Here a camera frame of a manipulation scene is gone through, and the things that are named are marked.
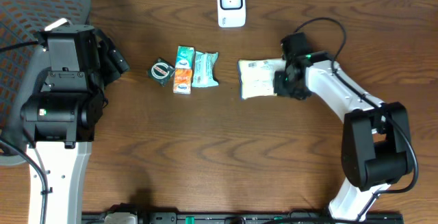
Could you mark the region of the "small orange snack box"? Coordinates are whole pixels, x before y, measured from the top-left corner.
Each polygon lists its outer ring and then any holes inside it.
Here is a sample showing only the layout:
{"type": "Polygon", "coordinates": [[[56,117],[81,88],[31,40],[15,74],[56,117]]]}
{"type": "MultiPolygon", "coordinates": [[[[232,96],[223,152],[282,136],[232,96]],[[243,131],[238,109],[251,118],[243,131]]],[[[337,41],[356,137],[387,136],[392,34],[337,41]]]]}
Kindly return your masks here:
{"type": "Polygon", "coordinates": [[[176,69],[173,92],[189,95],[192,87],[192,69],[176,69]]]}

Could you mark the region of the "yellow snack chip bag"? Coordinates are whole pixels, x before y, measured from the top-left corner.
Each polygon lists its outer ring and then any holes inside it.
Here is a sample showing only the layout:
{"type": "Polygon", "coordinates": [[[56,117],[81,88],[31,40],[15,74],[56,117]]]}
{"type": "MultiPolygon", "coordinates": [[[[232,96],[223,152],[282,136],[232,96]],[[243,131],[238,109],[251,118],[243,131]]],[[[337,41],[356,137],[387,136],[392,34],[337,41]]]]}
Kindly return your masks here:
{"type": "Polygon", "coordinates": [[[285,70],[285,60],[280,58],[265,60],[239,60],[237,69],[240,76],[242,99],[276,96],[274,74],[285,70]]]}

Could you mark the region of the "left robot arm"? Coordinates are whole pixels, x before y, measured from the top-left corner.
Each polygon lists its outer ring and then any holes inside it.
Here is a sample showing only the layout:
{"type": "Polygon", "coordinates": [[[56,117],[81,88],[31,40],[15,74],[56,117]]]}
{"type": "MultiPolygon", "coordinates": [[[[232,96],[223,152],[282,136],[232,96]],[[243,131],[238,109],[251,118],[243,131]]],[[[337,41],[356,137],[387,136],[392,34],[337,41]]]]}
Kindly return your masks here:
{"type": "Polygon", "coordinates": [[[83,183],[105,87],[129,71],[114,43],[91,25],[60,18],[35,36],[42,50],[20,106],[33,161],[29,223],[80,223],[83,183]]]}

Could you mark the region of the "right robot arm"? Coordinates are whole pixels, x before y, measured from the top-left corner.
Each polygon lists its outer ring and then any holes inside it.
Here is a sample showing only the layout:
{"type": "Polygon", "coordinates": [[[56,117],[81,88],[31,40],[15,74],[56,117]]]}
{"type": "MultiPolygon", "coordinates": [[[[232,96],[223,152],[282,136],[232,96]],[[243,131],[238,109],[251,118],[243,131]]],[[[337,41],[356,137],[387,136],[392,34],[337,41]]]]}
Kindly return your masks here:
{"type": "Polygon", "coordinates": [[[341,161],[345,180],[329,203],[338,223],[360,223],[381,195],[410,191],[419,165],[411,144],[407,109],[370,95],[328,52],[316,52],[304,33],[281,41],[285,68],[274,74],[274,93],[305,100],[315,94],[343,124],[341,161]]]}

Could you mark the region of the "teal snack pack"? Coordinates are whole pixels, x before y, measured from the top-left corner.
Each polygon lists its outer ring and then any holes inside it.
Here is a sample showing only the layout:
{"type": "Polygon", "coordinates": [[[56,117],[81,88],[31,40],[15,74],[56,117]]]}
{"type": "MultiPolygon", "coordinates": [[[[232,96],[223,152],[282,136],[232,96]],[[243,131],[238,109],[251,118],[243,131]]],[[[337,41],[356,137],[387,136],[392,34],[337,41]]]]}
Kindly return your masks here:
{"type": "Polygon", "coordinates": [[[214,64],[217,59],[218,52],[196,52],[192,80],[193,88],[209,88],[218,85],[218,82],[214,79],[214,64]]]}

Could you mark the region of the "dark green balm box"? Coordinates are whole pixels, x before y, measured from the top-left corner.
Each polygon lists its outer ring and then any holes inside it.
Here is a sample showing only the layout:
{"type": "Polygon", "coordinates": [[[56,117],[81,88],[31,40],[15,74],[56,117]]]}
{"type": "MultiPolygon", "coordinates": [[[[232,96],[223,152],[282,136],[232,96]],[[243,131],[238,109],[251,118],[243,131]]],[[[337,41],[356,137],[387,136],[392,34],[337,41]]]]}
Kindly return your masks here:
{"type": "Polygon", "coordinates": [[[165,86],[175,74],[175,67],[164,59],[158,58],[147,73],[151,79],[165,86]]]}

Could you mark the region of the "small teal snack box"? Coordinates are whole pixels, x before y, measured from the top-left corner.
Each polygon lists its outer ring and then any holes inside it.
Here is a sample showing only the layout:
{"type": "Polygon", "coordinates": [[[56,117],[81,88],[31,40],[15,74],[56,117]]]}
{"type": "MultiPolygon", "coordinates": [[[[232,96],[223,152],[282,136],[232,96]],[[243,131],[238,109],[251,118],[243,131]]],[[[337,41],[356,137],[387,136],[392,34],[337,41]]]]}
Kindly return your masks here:
{"type": "Polygon", "coordinates": [[[195,57],[194,47],[178,46],[175,68],[191,69],[194,57],[195,57]]]}

